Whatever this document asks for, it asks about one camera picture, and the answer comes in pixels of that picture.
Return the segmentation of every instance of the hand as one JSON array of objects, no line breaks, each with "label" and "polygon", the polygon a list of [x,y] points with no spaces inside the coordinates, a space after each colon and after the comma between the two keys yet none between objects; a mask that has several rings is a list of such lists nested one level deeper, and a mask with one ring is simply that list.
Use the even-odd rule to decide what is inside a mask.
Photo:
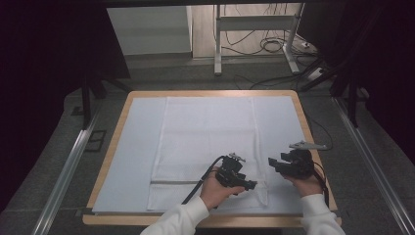
[{"label": "hand", "polygon": [[232,194],[239,194],[245,191],[242,186],[233,188],[223,187],[216,179],[216,171],[212,171],[207,179],[205,179],[204,185],[202,186],[201,199],[204,201],[207,209],[211,209],[219,206],[225,199],[229,198]]},{"label": "hand", "polygon": [[281,174],[285,179],[290,180],[294,186],[299,190],[301,197],[305,197],[313,194],[323,194],[323,189],[320,183],[314,175],[311,175],[307,179],[296,179],[288,175]]}]

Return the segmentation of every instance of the table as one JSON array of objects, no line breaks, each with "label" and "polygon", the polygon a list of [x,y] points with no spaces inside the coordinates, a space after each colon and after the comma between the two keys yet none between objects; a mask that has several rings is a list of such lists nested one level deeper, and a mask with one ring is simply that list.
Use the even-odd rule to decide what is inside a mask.
[{"label": "table", "polygon": [[[88,211],[91,211],[97,200],[101,187],[104,184],[108,174],[110,165],[112,163],[115,149],[119,141],[125,121],[128,117],[128,112],[134,98],[144,97],[252,97],[252,96],[290,96],[295,105],[297,115],[299,117],[300,126],[303,131],[305,141],[313,143],[310,129],[307,125],[304,112],[302,111],[300,99],[296,92],[291,90],[280,91],[237,91],[237,90],[193,90],[193,91],[133,91],[129,93],[122,113],[115,128],[110,147],[102,164],[100,173],[95,183],[94,189],[91,193],[90,200],[87,204]],[[321,164],[318,152],[311,150],[313,160]],[[330,190],[330,210],[337,211],[337,205]],[[83,222],[89,225],[150,225],[157,221],[160,213],[134,213],[134,214],[115,214],[115,213],[85,213],[83,215]],[[198,227],[300,227],[300,214],[286,215],[286,214],[256,214],[249,215],[235,215],[235,214],[215,214],[203,220]],[[341,223],[341,218],[337,218],[338,223]]]}]

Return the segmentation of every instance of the wire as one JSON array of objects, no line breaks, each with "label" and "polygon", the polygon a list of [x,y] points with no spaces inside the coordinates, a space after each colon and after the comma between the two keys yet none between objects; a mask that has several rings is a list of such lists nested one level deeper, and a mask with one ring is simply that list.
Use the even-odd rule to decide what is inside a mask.
[{"label": "wire", "polygon": [[236,53],[239,53],[239,54],[241,54],[241,55],[246,55],[246,56],[256,55],[256,54],[258,54],[259,52],[263,51],[263,48],[261,48],[259,51],[256,51],[256,52],[252,52],[252,53],[244,53],[244,52],[240,52],[240,51],[237,51],[237,50],[232,49],[232,48],[229,48],[229,47],[221,47],[221,48],[222,48],[222,49],[226,49],[226,50],[230,50],[230,51],[233,51],[233,52],[236,52]]},{"label": "wire", "polygon": [[333,149],[333,137],[330,134],[330,132],[322,124],[320,124],[314,118],[312,118],[305,110],[303,110],[303,111],[304,111],[304,115],[305,115],[305,117],[307,119],[307,122],[312,121],[312,122],[316,123],[318,126],[320,126],[323,129],[324,132],[326,132],[327,136],[330,138],[330,143],[329,143],[329,147],[327,148],[327,150],[332,150]]},{"label": "wire", "polygon": [[329,207],[329,188],[326,185],[326,177],[324,177],[324,179],[321,177],[321,175],[314,170],[313,171],[313,175],[315,176],[315,178],[318,180],[318,182],[320,183],[321,188],[323,189],[323,194],[324,194],[324,201],[327,205],[327,207]]},{"label": "wire", "polygon": [[305,74],[307,74],[307,73],[309,73],[312,69],[314,69],[318,64],[320,64],[321,63],[321,60],[316,60],[316,61],[314,61],[310,66],[308,66],[307,68],[305,68],[305,70],[303,70],[301,73],[299,73],[299,74],[296,74],[296,75],[290,75],[290,76],[280,76],[280,77],[273,77],[273,78],[268,78],[268,79],[265,79],[265,80],[263,80],[263,81],[260,81],[260,82],[256,82],[256,83],[254,83],[251,87],[250,87],[250,90],[251,89],[253,89],[254,87],[256,87],[256,86],[258,86],[258,85],[263,85],[262,83],[265,83],[265,82],[269,82],[269,81],[272,81],[272,80],[276,80],[276,79],[280,79],[280,78],[292,78],[292,80],[291,81],[295,81],[296,80],[296,78],[298,78],[298,81],[297,81],[297,86],[296,86],[296,88],[295,89],[293,89],[293,90],[295,90],[295,91],[297,91],[298,92],[298,85],[299,85],[299,81],[300,81],[300,79],[305,75]]},{"label": "wire", "polygon": [[192,199],[192,197],[195,195],[195,193],[198,191],[198,189],[202,186],[202,184],[204,183],[205,179],[208,177],[208,175],[212,172],[212,169],[214,167],[214,165],[216,165],[217,162],[219,162],[219,160],[224,159],[225,157],[220,156],[219,158],[217,158],[213,164],[211,164],[207,171],[205,172],[205,174],[201,177],[201,179],[199,180],[199,182],[196,184],[196,186],[193,188],[192,192],[190,192],[190,194],[186,197],[186,199],[183,201],[182,205],[187,204],[190,199]]},{"label": "wire", "polygon": [[[236,11],[238,12],[238,14],[241,16],[241,13],[239,12],[239,10],[238,10],[238,7],[237,7],[238,5],[235,5],[235,9],[236,9]],[[224,6],[224,9],[223,9],[223,15],[224,16],[226,16],[226,7],[227,7],[227,5],[225,5]],[[225,36],[226,36],[226,40],[228,41],[228,43],[229,43],[229,45],[231,45],[231,46],[233,46],[233,45],[236,45],[236,44],[238,44],[238,43],[240,43],[240,42],[242,42],[243,40],[245,40],[247,37],[249,37],[251,34],[253,34],[255,32],[255,30],[252,30],[250,33],[248,33],[247,35],[245,35],[242,39],[240,39],[240,40],[238,40],[237,42],[230,42],[230,40],[229,40],[229,37],[228,37],[228,31],[225,31]]]},{"label": "wire", "polygon": [[[289,80],[287,80],[287,81],[280,81],[280,82],[277,82],[277,83],[274,83],[274,84],[272,84],[272,85],[265,85],[265,84],[262,84],[262,83],[265,83],[265,82],[269,82],[269,81],[273,81],[273,80],[276,80],[276,79],[284,79],[284,78],[289,78]],[[258,86],[258,85],[261,85],[261,86],[275,86],[275,85],[278,85],[278,84],[282,84],[282,83],[285,83],[285,82],[290,82],[290,81],[293,81],[293,80],[295,80],[297,78],[297,76],[296,75],[294,75],[294,76],[280,76],[280,77],[273,77],[273,78],[269,78],[269,79],[266,79],[266,80],[263,80],[263,81],[260,81],[260,82],[256,82],[256,83],[254,83],[251,87],[250,87],[250,90],[252,90],[254,87],[256,87],[256,86]]]},{"label": "wire", "polygon": [[[256,84],[257,82],[254,82],[254,81],[251,81],[251,80],[249,80],[248,78],[246,78],[246,77],[244,77],[244,76],[242,76],[242,75],[234,75],[234,77],[233,77],[233,81],[234,81],[234,84],[235,84],[235,86],[236,87],[238,87],[238,89],[239,90],[243,90],[239,85],[238,85],[238,83],[236,82],[236,78],[237,77],[241,77],[242,79],[244,79],[244,80],[246,80],[246,81],[248,81],[248,82],[250,82],[250,83],[252,83],[252,84]],[[257,84],[257,85],[261,85],[261,86],[268,86],[268,87],[272,87],[272,86],[275,86],[275,85],[278,85],[278,84],[282,84],[282,83],[285,83],[285,82],[290,82],[290,81],[292,81],[292,77],[291,76],[281,76],[281,77],[274,77],[274,78],[271,78],[270,80],[275,80],[275,79],[285,79],[285,78],[288,78],[289,80],[282,80],[282,81],[279,81],[279,82],[276,82],[276,83],[273,83],[273,84]]]},{"label": "wire", "polygon": [[317,58],[317,60],[313,61],[310,66],[305,68],[305,70],[302,71],[302,73],[300,74],[299,79],[296,82],[296,88],[292,88],[292,89],[295,90],[296,92],[299,92],[300,79],[303,78],[303,76],[305,74],[309,74],[311,72],[311,70],[317,68],[317,66],[320,65],[322,62],[323,62],[323,60],[321,58]]},{"label": "wire", "polygon": [[[281,45],[281,42],[279,41],[280,38],[277,38],[277,37],[267,37],[268,36],[268,32],[269,32],[269,30],[266,32],[265,37],[260,40],[259,46],[263,50],[265,50],[265,51],[267,51],[269,53],[277,53],[277,52],[281,51],[283,49],[283,46]],[[269,50],[269,49],[266,48],[266,46],[268,44],[277,44],[279,47],[276,50]]]},{"label": "wire", "polygon": [[327,176],[326,176],[326,172],[324,171],[324,168],[323,168],[323,166],[321,166],[321,164],[318,164],[318,163],[314,163],[315,165],[318,165],[318,167],[321,169],[321,171],[322,171],[322,173],[323,173],[323,180],[324,180],[324,183],[326,183],[327,182]]}]

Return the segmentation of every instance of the aluminum rail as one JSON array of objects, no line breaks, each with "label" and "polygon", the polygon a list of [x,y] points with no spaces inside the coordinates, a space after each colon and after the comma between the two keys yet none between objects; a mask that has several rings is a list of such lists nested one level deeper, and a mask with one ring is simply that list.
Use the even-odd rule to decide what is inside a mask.
[{"label": "aluminum rail", "polygon": [[339,108],[340,116],[342,117],[343,122],[346,125],[347,131],[349,132],[351,138],[354,141],[363,161],[366,163],[367,168],[372,174],[373,179],[378,185],[379,190],[381,191],[382,196],[384,197],[386,203],[388,204],[393,217],[395,218],[397,225],[400,227],[402,234],[413,235],[415,234],[414,223],[412,222],[411,217],[408,214],[405,206],[402,201],[399,199],[396,192],[393,190],[391,184],[388,182],[387,177],[384,175],[381,167],[376,161],[375,156],[372,154],[369,149],[366,141],[363,136],[360,134],[358,128],[355,128],[351,121],[348,119],[346,114],[346,104],[341,98],[333,98],[333,102]]},{"label": "aluminum rail", "polygon": [[97,121],[98,114],[101,110],[102,100],[97,101],[95,111],[91,121],[84,130],[79,132],[79,135],[73,145],[72,150],[69,153],[68,159],[65,162],[64,168],[59,175],[58,180],[49,196],[48,201],[36,222],[36,225],[32,231],[32,235],[48,234],[49,229],[52,226],[52,222],[55,219],[59,206],[68,190],[70,181],[79,163],[79,159],[82,156],[83,150],[88,142],[89,136]]}]

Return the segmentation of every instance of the metal stand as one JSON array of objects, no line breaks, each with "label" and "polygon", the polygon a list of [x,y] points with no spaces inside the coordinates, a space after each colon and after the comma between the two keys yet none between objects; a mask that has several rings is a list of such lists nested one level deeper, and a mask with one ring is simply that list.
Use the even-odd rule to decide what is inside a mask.
[{"label": "metal stand", "polygon": [[220,17],[220,5],[216,5],[216,51],[214,55],[214,74],[222,74],[222,57],[220,46],[221,31],[248,31],[248,30],[289,30],[287,43],[283,46],[293,74],[300,73],[291,48],[299,26],[304,4],[301,3],[293,16],[253,16],[253,17]]}]

